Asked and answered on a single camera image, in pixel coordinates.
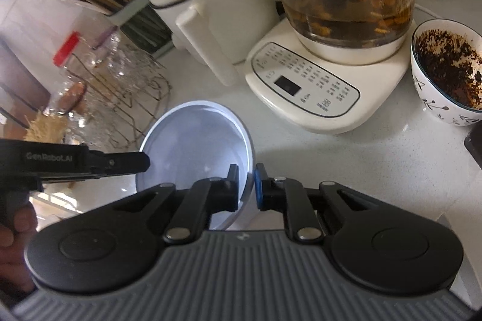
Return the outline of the person's left hand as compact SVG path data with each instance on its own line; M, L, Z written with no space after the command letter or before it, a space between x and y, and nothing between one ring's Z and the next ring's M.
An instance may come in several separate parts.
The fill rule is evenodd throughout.
M37 226L37 215L30 202L16 211L14 230L1 225L1 290L8 295L18 297L34 289L24 250L37 233Z

